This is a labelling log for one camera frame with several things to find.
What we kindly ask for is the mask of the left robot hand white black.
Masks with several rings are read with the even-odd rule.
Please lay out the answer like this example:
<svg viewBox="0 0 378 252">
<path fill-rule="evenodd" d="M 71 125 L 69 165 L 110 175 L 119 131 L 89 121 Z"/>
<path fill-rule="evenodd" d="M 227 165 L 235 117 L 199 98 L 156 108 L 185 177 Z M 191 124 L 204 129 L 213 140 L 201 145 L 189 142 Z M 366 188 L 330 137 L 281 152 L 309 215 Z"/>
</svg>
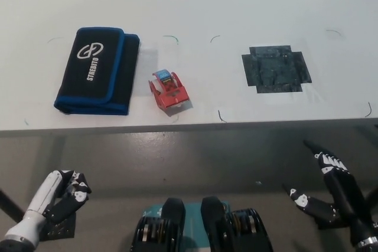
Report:
<svg viewBox="0 0 378 252">
<path fill-rule="evenodd" d="M 1 210 L 15 225 L 1 240 L 1 251 L 35 251 L 40 242 L 74 238 L 76 212 L 92 193 L 75 170 L 50 172 L 23 211 L 1 191 Z"/>
</svg>

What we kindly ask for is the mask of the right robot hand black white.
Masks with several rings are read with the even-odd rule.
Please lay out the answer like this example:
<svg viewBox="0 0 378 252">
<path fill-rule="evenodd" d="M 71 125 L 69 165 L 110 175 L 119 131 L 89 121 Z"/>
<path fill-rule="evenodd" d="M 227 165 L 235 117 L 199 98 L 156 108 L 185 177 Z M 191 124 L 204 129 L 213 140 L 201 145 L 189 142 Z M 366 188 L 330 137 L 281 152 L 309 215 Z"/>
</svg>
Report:
<svg viewBox="0 0 378 252">
<path fill-rule="evenodd" d="M 377 251 L 377 223 L 372 219 L 377 196 L 364 197 L 354 175 L 330 150 L 309 140 L 304 140 L 304 145 L 317 160 L 333 202 L 324 202 L 284 185 L 290 199 L 300 211 L 313 218 L 319 230 L 348 228 L 356 251 Z"/>
</svg>

